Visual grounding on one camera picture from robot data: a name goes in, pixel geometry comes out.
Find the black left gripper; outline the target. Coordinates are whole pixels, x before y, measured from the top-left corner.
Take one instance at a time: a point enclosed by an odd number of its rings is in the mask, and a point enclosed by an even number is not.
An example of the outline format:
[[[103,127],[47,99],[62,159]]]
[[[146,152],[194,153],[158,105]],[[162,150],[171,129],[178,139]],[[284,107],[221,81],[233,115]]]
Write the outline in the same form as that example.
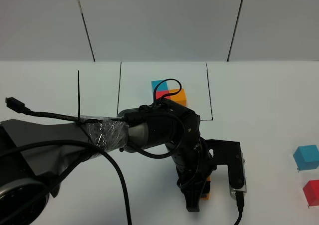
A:
[[[193,146],[180,148],[173,156],[178,174],[177,186],[183,192],[186,209],[199,212],[199,202],[207,198],[206,180],[216,167],[208,165],[210,153],[202,137]]]

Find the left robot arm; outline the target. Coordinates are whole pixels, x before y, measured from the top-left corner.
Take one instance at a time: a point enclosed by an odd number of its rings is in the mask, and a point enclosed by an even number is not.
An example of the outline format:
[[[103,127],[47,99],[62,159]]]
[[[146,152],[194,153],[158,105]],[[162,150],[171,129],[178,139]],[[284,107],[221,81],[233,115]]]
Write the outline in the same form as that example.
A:
[[[109,154],[117,149],[152,159],[172,157],[188,211],[199,210],[199,199],[208,190],[207,179],[216,164],[200,136],[200,117],[193,110],[160,98],[151,105],[123,110],[114,118],[93,118],[35,112],[13,97],[5,102],[17,113],[59,119],[63,124],[1,122],[1,224],[32,223],[49,197],[58,195],[61,182],[80,163],[97,156],[114,166],[127,197],[124,176]]]

